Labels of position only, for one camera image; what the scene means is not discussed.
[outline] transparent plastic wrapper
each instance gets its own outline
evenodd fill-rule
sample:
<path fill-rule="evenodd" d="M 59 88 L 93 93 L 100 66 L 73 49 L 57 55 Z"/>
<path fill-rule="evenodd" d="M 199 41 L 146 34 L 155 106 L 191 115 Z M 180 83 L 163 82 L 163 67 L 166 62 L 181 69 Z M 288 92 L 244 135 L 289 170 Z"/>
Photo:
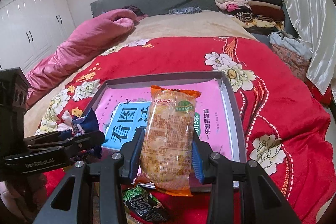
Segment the transparent plastic wrapper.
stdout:
<path fill-rule="evenodd" d="M 153 182 L 170 195 L 191 195 L 189 174 L 196 98 L 194 90 L 168 90 L 151 86 L 146 135 L 136 184 Z"/>

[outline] red blanket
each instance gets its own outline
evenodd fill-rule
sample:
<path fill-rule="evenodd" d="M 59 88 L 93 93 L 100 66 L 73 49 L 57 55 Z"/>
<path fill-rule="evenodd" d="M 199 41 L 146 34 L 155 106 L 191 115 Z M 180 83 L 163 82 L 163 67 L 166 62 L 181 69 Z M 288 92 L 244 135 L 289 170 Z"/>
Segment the red blanket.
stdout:
<path fill-rule="evenodd" d="M 336 191 L 332 146 L 324 140 L 330 116 L 264 44 L 239 37 L 170 37 L 113 47 L 66 86 L 58 97 L 63 101 L 55 101 L 50 112 L 57 124 L 69 114 L 81 114 L 108 79 L 207 70 L 220 70 L 231 81 L 248 158 L 260 163 L 303 223 L 315 223 L 318 210 Z M 48 174 L 57 178 L 49 191 L 61 176 L 59 171 Z M 208 194 L 157 196 L 174 223 L 205 223 Z"/>

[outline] pink blanket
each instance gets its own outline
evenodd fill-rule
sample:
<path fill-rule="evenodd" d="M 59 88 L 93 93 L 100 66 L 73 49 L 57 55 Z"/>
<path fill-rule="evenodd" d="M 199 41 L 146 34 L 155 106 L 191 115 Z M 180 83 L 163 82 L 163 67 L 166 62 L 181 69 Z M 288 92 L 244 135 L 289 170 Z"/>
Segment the pink blanket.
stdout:
<path fill-rule="evenodd" d="M 54 54 L 42 59 L 26 74 L 31 84 L 27 107 L 30 108 L 66 77 L 111 47 L 115 38 L 132 30 L 136 18 L 131 10 L 118 9 L 79 25 Z"/>

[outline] green label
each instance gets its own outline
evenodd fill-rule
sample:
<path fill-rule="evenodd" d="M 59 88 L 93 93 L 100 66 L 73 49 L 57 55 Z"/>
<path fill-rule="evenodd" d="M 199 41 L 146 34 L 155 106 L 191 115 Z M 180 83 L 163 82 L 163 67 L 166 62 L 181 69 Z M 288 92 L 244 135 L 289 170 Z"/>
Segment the green label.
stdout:
<path fill-rule="evenodd" d="M 175 107 L 175 111 L 189 112 L 194 109 L 194 106 L 189 101 L 181 101 Z"/>
<path fill-rule="evenodd" d="M 197 112 L 195 112 L 194 129 L 199 136 L 201 134 L 201 117 Z"/>

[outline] metal bolt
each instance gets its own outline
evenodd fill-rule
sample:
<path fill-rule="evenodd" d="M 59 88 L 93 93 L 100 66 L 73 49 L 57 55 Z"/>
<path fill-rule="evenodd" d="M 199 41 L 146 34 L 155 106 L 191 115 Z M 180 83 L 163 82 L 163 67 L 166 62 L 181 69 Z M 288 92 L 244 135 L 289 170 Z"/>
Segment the metal bolt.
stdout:
<path fill-rule="evenodd" d="M 121 154 L 120 153 L 114 153 L 113 155 L 112 155 L 112 159 L 114 159 L 114 160 L 118 160 L 118 159 L 120 159 L 121 158 Z"/>
<path fill-rule="evenodd" d="M 257 167 L 258 166 L 258 163 L 255 160 L 249 160 L 248 164 L 249 164 L 250 167 Z"/>
<path fill-rule="evenodd" d="M 210 154 L 210 157 L 213 158 L 214 160 L 218 160 L 221 157 L 221 155 L 217 152 L 212 152 Z"/>
<path fill-rule="evenodd" d="M 82 160 L 76 161 L 75 162 L 75 167 L 80 168 L 84 165 L 84 162 Z"/>

